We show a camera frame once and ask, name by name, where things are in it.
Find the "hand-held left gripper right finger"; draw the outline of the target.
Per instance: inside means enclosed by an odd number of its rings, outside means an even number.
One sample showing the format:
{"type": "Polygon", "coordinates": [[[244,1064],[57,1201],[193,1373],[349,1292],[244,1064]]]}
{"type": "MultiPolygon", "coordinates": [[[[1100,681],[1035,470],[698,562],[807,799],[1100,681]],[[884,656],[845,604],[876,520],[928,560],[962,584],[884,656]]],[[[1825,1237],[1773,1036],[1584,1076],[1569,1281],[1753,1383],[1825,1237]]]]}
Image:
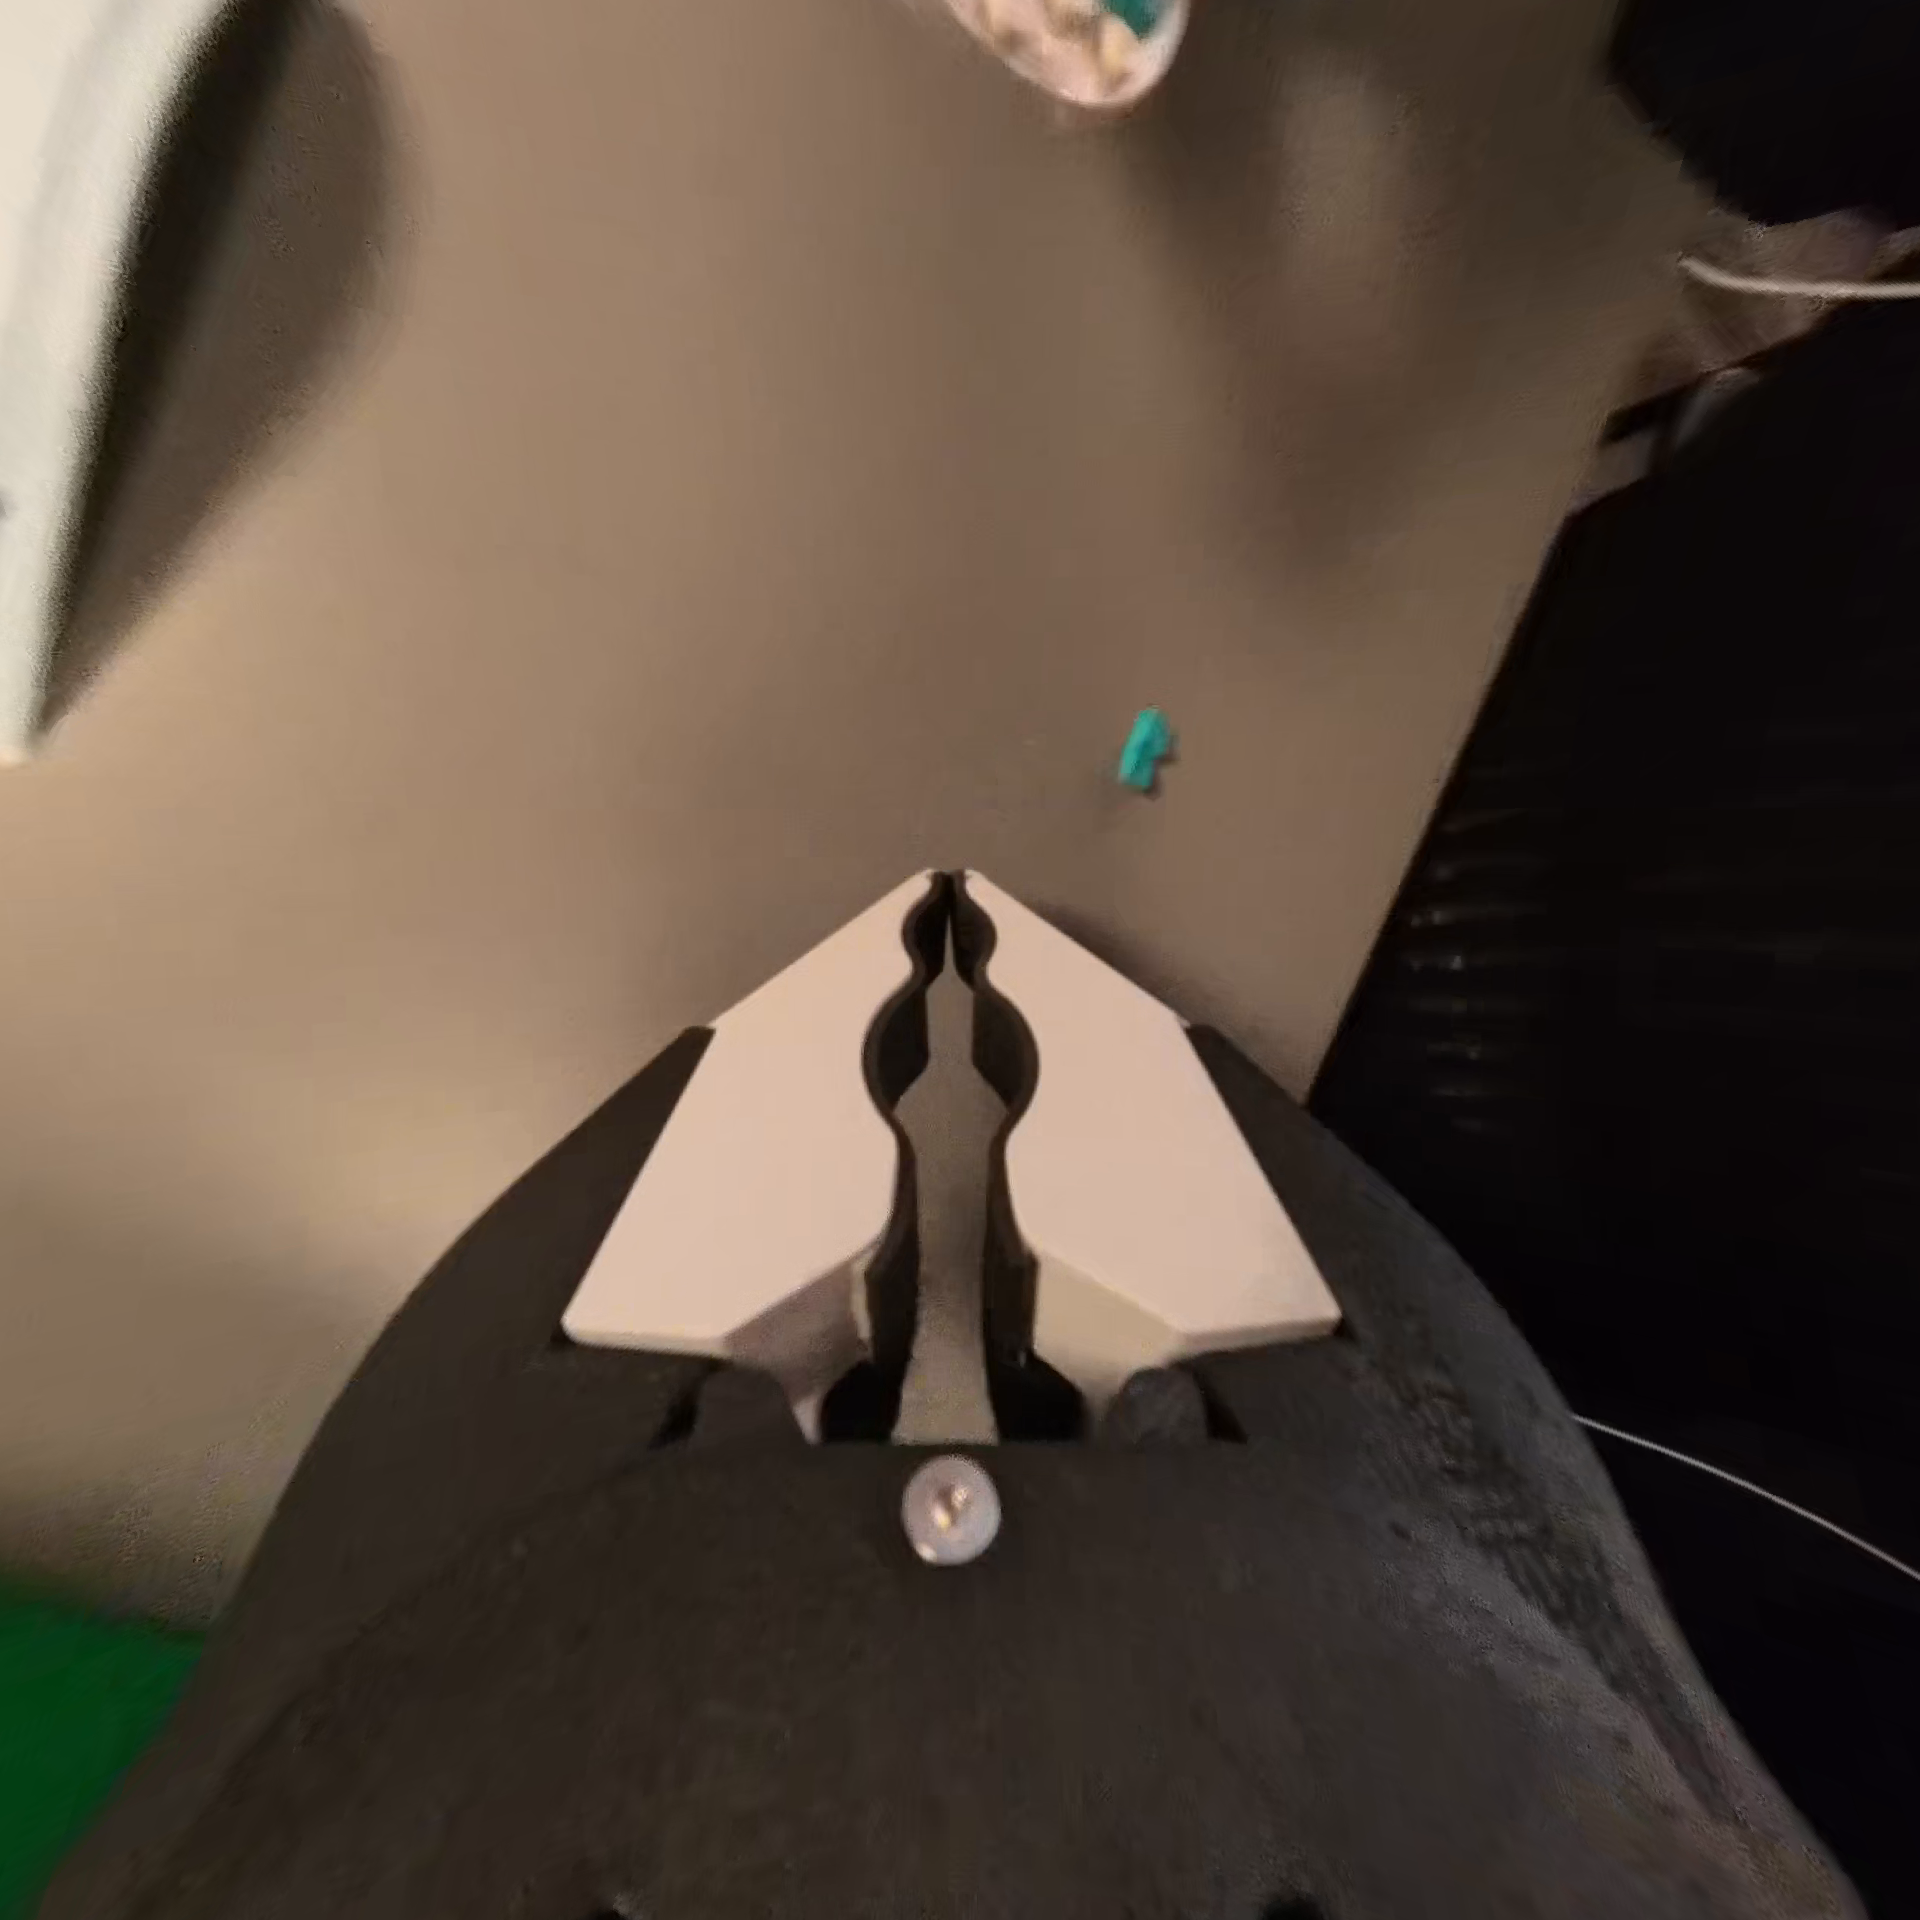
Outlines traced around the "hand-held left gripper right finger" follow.
{"type": "Polygon", "coordinates": [[[989,1149],[1000,1432],[1083,1432],[1138,1373],[1330,1337],[1340,1308],[1194,1028],[979,870],[956,878],[989,1149]]]}

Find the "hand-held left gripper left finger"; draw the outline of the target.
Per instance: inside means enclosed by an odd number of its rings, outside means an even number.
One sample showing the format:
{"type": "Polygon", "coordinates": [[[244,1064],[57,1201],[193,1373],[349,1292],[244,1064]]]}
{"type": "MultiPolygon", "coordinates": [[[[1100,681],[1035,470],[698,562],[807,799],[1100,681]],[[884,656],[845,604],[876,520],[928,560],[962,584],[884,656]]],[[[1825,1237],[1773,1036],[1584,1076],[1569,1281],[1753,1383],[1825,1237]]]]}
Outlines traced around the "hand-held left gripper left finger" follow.
{"type": "Polygon", "coordinates": [[[769,1375],[811,1441],[841,1383],[903,1372],[919,1201],[897,1105],[928,1060],[946,896],[909,873],[696,1032],[568,1341],[769,1375]]]}

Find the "round white lego plate build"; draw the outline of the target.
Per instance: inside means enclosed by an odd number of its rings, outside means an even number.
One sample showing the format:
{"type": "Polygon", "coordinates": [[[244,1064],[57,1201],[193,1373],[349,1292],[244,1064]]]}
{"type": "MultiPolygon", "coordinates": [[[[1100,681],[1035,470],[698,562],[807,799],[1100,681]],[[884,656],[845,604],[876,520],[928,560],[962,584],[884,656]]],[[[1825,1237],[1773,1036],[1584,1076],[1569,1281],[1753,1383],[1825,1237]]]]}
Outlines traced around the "round white lego plate build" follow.
{"type": "Polygon", "coordinates": [[[1055,103],[1125,111],[1152,93],[1192,24],[1192,1],[943,1],[983,53],[1055,103]]]}

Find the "black mesh office chair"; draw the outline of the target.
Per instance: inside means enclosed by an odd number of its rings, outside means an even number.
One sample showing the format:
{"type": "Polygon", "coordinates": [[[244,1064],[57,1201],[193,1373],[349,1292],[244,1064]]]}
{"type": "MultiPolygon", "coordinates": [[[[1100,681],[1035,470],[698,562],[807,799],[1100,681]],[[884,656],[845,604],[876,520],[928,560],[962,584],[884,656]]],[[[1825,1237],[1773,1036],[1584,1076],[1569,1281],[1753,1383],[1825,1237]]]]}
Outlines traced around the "black mesh office chair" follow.
{"type": "Polygon", "coordinates": [[[1916,485],[1916,304],[1861,304],[1577,513],[1313,1087],[1872,1916],[1917,1916],[1916,485]]]}

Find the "green plastic bin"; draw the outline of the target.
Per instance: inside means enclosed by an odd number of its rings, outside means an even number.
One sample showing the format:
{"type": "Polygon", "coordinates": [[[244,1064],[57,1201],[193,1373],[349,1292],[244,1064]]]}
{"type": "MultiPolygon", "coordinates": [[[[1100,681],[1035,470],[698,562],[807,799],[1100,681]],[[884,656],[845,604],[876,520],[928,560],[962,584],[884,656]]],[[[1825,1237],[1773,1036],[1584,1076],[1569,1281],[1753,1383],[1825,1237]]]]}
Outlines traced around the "green plastic bin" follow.
{"type": "Polygon", "coordinates": [[[3,1916],[33,1916],[57,1865],[156,1738],[204,1634],[3,1588],[3,1916]]]}

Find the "open light blue instruction booklet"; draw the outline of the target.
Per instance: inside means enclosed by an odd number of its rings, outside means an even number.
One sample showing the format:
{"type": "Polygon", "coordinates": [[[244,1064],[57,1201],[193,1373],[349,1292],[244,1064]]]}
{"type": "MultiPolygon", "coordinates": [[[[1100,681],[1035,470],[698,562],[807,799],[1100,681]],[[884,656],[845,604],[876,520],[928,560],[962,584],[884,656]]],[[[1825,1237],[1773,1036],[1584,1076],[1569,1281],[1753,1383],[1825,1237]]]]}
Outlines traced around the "open light blue instruction booklet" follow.
{"type": "Polygon", "coordinates": [[[3,758],[33,753],[160,175],[274,4],[3,4],[3,758]]]}

